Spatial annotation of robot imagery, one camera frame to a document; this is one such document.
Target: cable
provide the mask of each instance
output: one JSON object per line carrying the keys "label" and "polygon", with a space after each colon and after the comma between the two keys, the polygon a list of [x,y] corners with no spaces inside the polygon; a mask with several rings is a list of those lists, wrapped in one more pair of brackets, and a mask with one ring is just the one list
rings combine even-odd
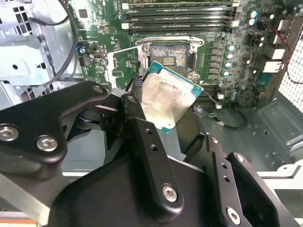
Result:
{"label": "cable", "polygon": [[67,6],[63,3],[62,0],[58,0],[58,1],[62,5],[62,7],[64,8],[65,12],[67,13],[67,16],[68,16],[68,18],[70,20],[70,23],[71,23],[71,30],[72,30],[72,32],[75,35],[75,40],[74,40],[74,42],[72,44],[71,51],[69,52],[69,54],[68,54],[65,62],[63,63],[62,67],[60,68],[60,70],[57,73],[55,72],[53,64],[51,64],[54,76],[53,76],[53,78],[50,81],[48,81],[45,84],[43,84],[43,86],[48,86],[48,85],[54,83],[66,71],[66,69],[68,68],[69,64],[71,63],[71,60],[72,60],[74,54],[77,51],[76,48],[77,48],[78,41],[79,41],[79,32],[78,32],[78,28],[77,28],[77,23],[76,23],[73,15],[68,10]]}
{"label": "cable", "polygon": [[61,25],[61,24],[64,24],[66,21],[68,21],[69,17],[66,16],[66,18],[64,18],[62,21],[60,22],[57,22],[57,23],[47,23],[43,20],[40,20],[38,18],[33,18],[33,17],[30,17],[29,20],[36,23],[36,24],[39,24],[39,25],[43,25],[43,26],[57,26],[57,25]]}
{"label": "cable", "polygon": [[229,126],[229,125],[225,124],[224,122],[222,122],[219,119],[219,117],[218,117],[218,115],[216,113],[210,113],[208,115],[208,117],[210,117],[210,118],[216,118],[216,121],[217,121],[216,123],[218,125],[223,126],[223,127],[227,128],[227,129],[230,129],[230,130],[237,130],[237,129],[241,129],[241,128],[245,127],[248,124],[247,117],[237,107],[234,107],[233,109],[235,111],[237,111],[239,113],[239,115],[241,116],[241,118],[243,119],[243,123],[241,125],[239,125],[239,126]]}
{"label": "cable", "polygon": [[74,64],[74,70],[71,73],[70,77],[65,77],[65,78],[59,78],[58,81],[62,81],[62,82],[77,82],[77,83],[81,83],[84,81],[84,79],[79,79],[79,78],[74,78],[76,71],[77,71],[77,66],[78,66],[78,53],[75,53],[75,64]]}
{"label": "cable", "polygon": [[216,109],[222,108],[222,105],[219,102],[217,102],[216,100],[214,100],[214,98],[211,97],[207,91],[204,90],[203,93],[207,94],[207,96],[214,102],[214,104],[216,105]]}

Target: blue component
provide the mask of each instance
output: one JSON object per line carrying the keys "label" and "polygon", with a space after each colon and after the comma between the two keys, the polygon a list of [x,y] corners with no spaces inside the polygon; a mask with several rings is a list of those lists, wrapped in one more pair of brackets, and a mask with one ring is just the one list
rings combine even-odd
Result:
{"label": "blue component", "polygon": [[254,25],[255,23],[256,23],[255,19],[250,19],[248,22],[249,25]]}
{"label": "blue component", "polygon": [[268,86],[271,81],[271,73],[263,73],[259,82],[265,86]]}
{"label": "blue component", "polygon": [[[156,62],[156,61],[154,61],[154,62],[151,64],[151,66],[150,66],[150,68],[148,69],[146,75],[148,75],[148,74],[150,74],[150,73],[157,73],[157,74],[159,74],[160,71],[163,70],[163,69],[166,70],[166,71],[168,71],[168,72],[170,72],[171,74],[175,75],[175,76],[178,77],[179,79],[184,80],[184,81],[186,81],[186,82],[189,83],[189,84],[192,84],[194,87],[193,87],[193,89],[191,90],[191,93],[192,93],[196,98],[198,98],[199,95],[203,92],[203,88],[202,88],[202,87],[200,87],[200,86],[198,86],[197,84],[193,83],[193,82],[190,81],[189,79],[187,79],[187,78],[185,78],[185,77],[183,77],[183,76],[177,74],[177,73],[174,72],[173,70],[170,70],[169,68],[166,68],[165,66],[161,65],[160,63],[158,63],[158,62]],[[166,134],[169,134],[171,130],[172,130],[172,129],[167,129],[167,128],[164,128],[164,127],[161,129],[161,131],[164,132],[164,133],[166,133]]]}
{"label": "blue component", "polygon": [[251,14],[250,14],[250,17],[251,18],[256,18],[258,15],[258,12],[257,11],[252,11]]}

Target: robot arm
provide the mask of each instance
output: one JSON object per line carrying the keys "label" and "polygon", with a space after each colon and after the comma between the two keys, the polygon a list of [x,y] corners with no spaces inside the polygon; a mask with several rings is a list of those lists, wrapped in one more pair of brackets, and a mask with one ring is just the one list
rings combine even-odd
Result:
{"label": "robot arm", "polygon": [[[176,128],[186,162],[167,157],[136,97],[88,81],[3,110],[1,195],[49,227],[299,226],[249,162],[227,156],[191,109]],[[92,129],[106,133],[106,165],[59,183],[67,143]]]}

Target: ventilation grille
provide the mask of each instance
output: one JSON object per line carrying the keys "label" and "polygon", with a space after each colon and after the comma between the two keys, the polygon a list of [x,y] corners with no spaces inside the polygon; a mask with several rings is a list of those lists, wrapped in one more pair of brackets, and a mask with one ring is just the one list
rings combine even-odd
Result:
{"label": "ventilation grille", "polygon": [[21,99],[23,102],[26,102],[26,101],[29,101],[29,100],[32,100],[34,98],[37,98],[37,97],[41,97],[41,96],[45,96],[47,94],[50,94],[51,92],[54,91],[54,87],[52,84],[50,84],[49,86],[45,86],[44,87],[44,91],[36,96],[33,89],[31,87],[29,87],[27,90],[25,90],[22,94],[21,94]]}
{"label": "ventilation grille", "polygon": [[[288,65],[291,80],[303,83],[303,32]],[[295,84],[284,75],[279,92],[303,113],[303,85]]]}
{"label": "ventilation grille", "polygon": [[32,35],[32,27],[28,21],[27,13],[25,12],[24,7],[14,7],[13,11],[15,12],[17,21],[19,23],[19,25],[15,27],[16,33],[19,35]]}

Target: motherboard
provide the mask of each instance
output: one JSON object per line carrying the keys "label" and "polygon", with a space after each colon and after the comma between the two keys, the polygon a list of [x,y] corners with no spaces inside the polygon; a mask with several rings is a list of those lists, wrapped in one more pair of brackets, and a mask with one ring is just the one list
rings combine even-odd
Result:
{"label": "motherboard", "polygon": [[[156,61],[223,107],[257,105],[283,67],[292,26],[284,6],[271,0],[71,0],[69,8],[86,80],[125,89]],[[196,103],[213,105],[204,93]]]}

